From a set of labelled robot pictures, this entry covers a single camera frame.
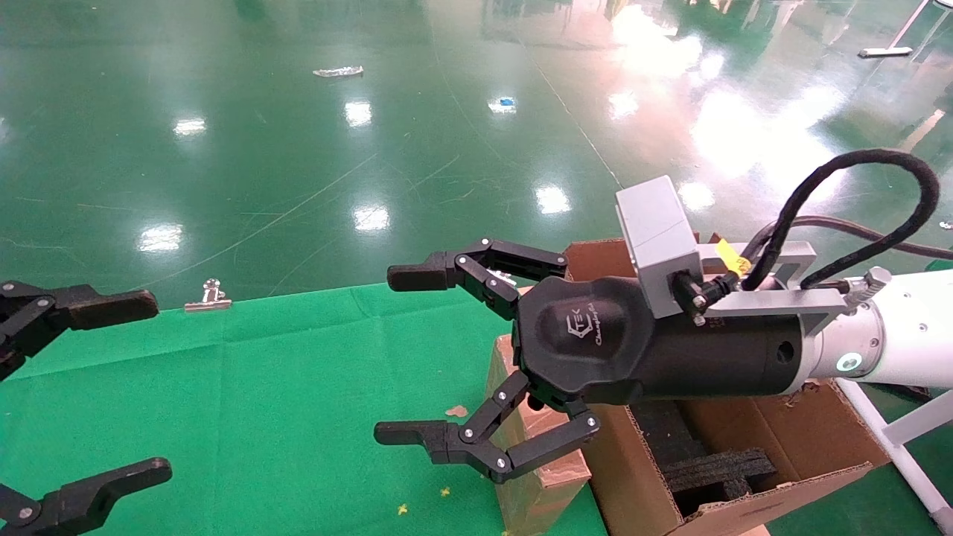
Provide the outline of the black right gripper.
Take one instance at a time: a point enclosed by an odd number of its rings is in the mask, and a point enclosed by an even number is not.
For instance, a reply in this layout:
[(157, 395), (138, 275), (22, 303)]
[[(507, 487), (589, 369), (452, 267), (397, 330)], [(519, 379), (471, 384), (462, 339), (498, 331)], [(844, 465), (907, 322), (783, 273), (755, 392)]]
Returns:
[[(658, 319), (635, 278), (556, 278), (567, 268), (562, 253), (489, 238), (432, 253), (422, 264), (389, 266), (392, 291), (459, 287), (501, 319), (515, 319), (523, 372), (511, 373), (463, 425), (382, 421), (375, 441), (419, 445), (434, 465), (467, 465), (504, 484), (591, 440), (600, 423), (585, 403), (773, 396), (793, 386), (803, 350), (796, 316), (715, 318), (702, 326), (685, 313)], [(521, 296), (504, 274), (541, 282)], [(552, 406), (567, 401), (568, 422), (497, 447), (491, 437), (529, 395)]]

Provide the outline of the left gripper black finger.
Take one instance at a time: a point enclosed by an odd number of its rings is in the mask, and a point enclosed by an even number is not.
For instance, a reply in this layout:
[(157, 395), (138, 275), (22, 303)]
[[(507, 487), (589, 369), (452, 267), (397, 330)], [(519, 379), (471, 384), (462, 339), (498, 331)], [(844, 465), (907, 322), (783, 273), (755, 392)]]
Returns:
[(1, 288), (1, 380), (66, 331), (91, 331), (156, 318), (156, 297), (147, 290), (102, 295), (81, 284), (45, 289), (20, 281)]
[(161, 457), (79, 479), (35, 500), (1, 485), (2, 535), (82, 535), (104, 526), (123, 497), (170, 481)]

